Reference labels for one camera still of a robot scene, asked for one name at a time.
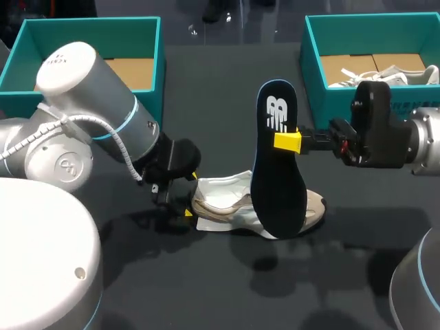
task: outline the white cable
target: white cable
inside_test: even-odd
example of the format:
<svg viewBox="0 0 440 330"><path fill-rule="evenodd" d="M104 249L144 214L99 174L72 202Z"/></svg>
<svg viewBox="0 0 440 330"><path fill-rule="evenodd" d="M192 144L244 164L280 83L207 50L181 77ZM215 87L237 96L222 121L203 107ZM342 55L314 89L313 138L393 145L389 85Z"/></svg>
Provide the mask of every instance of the white cable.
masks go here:
<svg viewBox="0 0 440 330"><path fill-rule="evenodd" d="M69 117L65 116L63 119L58 120L56 122L48 122L44 125L41 125L40 129L37 132L28 136L24 140L20 141L19 143L17 143L12 148L9 148L4 153L0 154L0 162L2 160L4 160L5 158L8 158L11 155L14 155L16 152L20 151L22 148L24 148L28 144L31 144L33 141L41 138L42 136L48 134L49 132L61 127L62 125L67 124L68 120L71 120L72 122L77 122L77 121L94 122L94 123L100 125L102 128L104 128L111 135L111 137L115 140L116 144L118 145L119 149L121 150L121 154L124 158L124 161L125 161L127 168L130 171L131 176L136 181L142 181L142 177L139 175L138 172L136 172L136 170L133 166L133 163L131 162L127 148L125 147L124 142L122 142L118 133L116 133L116 131L107 122L105 122L104 120L102 120L100 118L93 117L91 115L71 115Z"/></svg>

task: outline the insole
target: insole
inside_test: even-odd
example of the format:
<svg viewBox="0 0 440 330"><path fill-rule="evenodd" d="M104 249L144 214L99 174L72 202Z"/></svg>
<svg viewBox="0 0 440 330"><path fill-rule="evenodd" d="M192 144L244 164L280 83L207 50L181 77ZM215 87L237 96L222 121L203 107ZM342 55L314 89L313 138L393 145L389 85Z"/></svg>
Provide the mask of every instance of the insole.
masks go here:
<svg viewBox="0 0 440 330"><path fill-rule="evenodd" d="M279 239L295 237L305 222L307 190L291 151L274 148L275 132L294 133L298 105L285 80L265 83L256 101L257 145L251 197L263 227Z"/></svg>

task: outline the new balance logo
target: new balance logo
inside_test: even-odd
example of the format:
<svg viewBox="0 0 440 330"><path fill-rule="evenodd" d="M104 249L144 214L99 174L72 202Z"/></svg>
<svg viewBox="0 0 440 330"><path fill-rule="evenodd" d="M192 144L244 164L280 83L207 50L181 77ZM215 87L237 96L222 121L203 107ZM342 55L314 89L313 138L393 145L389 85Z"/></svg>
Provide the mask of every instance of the new balance logo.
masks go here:
<svg viewBox="0 0 440 330"><path fill-rule="evenodd" d="M273 96L267 98L267 127L280 133L287 133L287 126L283 123L287 121L287 103L282 98L276 99Z"/></svg>

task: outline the cardboard box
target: cardboard box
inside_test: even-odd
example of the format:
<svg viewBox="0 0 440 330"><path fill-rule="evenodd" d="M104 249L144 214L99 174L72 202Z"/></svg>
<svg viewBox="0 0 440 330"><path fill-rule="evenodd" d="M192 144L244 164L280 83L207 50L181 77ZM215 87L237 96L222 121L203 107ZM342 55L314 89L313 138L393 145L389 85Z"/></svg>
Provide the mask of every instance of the cardboard box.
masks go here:
<svg viewBox="0 0 440 330"><path fill-rule="evenodd" d="M327 128L335 117L350 120L355 87L328 87L349 79L342 68L362 74L391 65L440 67L439 41L436 12L306 16L300 67L316 128ZM393 86L391 95L391 109L401 118L414 108L440 105L440 85Z"/></svg>
<svg viewBox="0 0 440 330"><path fill-rule="evenodd" d="M25 20L0 76L0 109L29 118L43 96L35 91L41 63L73 41L93 46L162 125L165 58L159 17Z"/></svg>

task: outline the robotic arm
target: robotic arm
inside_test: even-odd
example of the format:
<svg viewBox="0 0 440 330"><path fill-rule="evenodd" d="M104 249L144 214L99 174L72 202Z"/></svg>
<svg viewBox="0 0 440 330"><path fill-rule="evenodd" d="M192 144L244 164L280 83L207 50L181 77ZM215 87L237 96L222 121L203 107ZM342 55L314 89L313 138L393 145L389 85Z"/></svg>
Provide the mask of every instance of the robotic arm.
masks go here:
<svg viewBox="0 0 440 330"><path fill-rule="evenodd" d="M409 164L415 175L440 175L439 109L414 109L409 119L400 120L391 112L390 103L391 91L385 82L361 82L351 103L350 122L336 118L327 130L298 127L297 133L276 133L274 146L300 154L333 151L347 166L401 168Z"/></svg>
<svg viewBox="0 0 440 330"><path fill-rule="evenodd" d="M93 47L70 43L41 65L44 95L30 119L0 121L0 176L28 178L72 192L89 178L95 142L124 162L135 181L153 184L166 204L168 185L192 179L200 152L173 141Z"/></svg>

